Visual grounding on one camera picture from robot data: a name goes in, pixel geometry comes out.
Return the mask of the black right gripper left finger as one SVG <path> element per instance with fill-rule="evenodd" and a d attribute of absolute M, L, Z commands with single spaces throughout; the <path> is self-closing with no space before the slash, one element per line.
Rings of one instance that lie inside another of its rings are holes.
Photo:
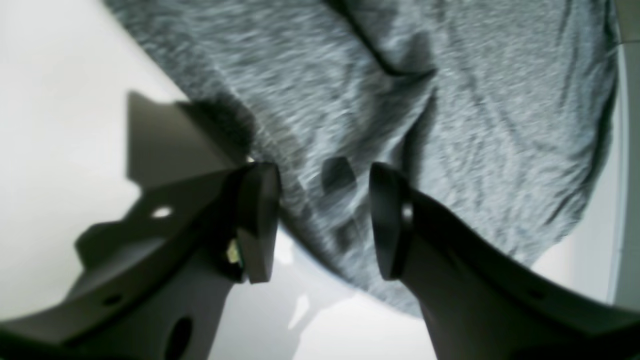
<path fill-rule="evenodd" d="M 271 278 L 280 197 L 268 162 L 147 189 L 78 237 L 61 303 L 1 322 L 1 358 L 205 360 L 233 286 Z"/>

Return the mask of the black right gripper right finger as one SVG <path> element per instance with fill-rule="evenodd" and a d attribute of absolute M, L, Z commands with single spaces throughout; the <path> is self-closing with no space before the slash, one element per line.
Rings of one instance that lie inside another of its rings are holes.
<path fill-rule="evenodd" d="M 369 198 L 382 278 L 418 300 L 439 360 L 637 360 L 639 313 L 519 264 L 400 171 L 375 162 Z"/>

